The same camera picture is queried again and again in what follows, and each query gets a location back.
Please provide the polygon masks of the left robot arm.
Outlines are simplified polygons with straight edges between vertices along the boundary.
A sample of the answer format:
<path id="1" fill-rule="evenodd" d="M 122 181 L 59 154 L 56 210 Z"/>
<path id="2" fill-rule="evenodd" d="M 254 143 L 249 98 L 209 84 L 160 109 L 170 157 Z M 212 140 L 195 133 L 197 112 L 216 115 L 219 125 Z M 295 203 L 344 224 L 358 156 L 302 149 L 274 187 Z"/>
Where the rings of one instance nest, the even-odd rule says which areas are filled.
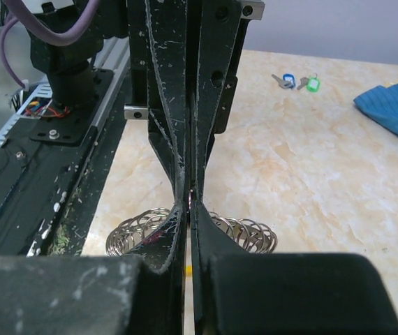
<path id="1" fill-rule="evenodd" d="M 130 47 L 131 105 L 148 117 L 149 141 L 176 201 L 203 199 L 216 135 L 226 129 L 248 25 L 262 1 L 100 1 L 86 31 L 55 46 L 31 37 L 31 61 L 58 105 L 95 96 L 89 59 L 109 38 Z"/>

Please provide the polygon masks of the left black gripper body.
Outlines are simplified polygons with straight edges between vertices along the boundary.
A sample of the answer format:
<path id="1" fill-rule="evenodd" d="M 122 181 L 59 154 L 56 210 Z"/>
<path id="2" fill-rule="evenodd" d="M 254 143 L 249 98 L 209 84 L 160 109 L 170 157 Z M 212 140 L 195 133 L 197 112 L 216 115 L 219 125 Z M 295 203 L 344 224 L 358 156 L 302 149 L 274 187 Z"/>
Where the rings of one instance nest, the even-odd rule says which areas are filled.
<path id="1" fill-rule="evenodd" d="M 207 163 L 228 125 L 250 22 L 263 1 L 128 1 L 133 102 L 162 164 Z"/>

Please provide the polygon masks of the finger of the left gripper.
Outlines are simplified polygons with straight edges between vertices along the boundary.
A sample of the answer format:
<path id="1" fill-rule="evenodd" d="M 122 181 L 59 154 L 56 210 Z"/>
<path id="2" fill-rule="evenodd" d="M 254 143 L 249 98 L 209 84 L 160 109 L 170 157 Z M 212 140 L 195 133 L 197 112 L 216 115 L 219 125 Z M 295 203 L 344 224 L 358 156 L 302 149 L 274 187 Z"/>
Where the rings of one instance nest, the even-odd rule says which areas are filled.
<path id="1" fill-rule="evenodd" d="M 186 187 L 186 30 L 185 1 L 146 1 L 149 48 L 161 107 L 149 109 L 156 131 L 149 141 L 172 185 L 174 203 Z"/>
<path id="2" fill-rule="evenodd" d="M 203 199 L 207 152 L 239 26 L 239 1 L 204 1 L 200 23 L 195 105 L 194 193 Z"/>

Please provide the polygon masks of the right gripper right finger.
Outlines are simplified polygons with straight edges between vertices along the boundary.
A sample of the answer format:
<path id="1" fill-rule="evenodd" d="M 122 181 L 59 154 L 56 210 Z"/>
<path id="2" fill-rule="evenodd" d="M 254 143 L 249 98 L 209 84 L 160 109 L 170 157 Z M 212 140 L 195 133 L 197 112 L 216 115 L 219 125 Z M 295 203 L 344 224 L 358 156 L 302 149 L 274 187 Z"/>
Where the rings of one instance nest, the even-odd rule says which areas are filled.
<path id="1" fill-rule="evenodd" d="M 355 253 L 245 251 L 191 203 L 197 334 L 398 334 L 381 276 Z"/>

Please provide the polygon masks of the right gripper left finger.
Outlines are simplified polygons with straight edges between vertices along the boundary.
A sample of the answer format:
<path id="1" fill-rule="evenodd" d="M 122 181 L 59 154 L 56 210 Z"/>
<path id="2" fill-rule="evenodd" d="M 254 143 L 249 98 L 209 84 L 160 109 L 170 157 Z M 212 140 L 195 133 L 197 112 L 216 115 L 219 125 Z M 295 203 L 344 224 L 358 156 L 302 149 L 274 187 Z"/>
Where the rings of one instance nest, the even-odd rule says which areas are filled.
<path id="1" fill-rule="evenodd" d="M 0 334 L 181 334 L 187 213 L 120 257 L 0 256 Z"/>

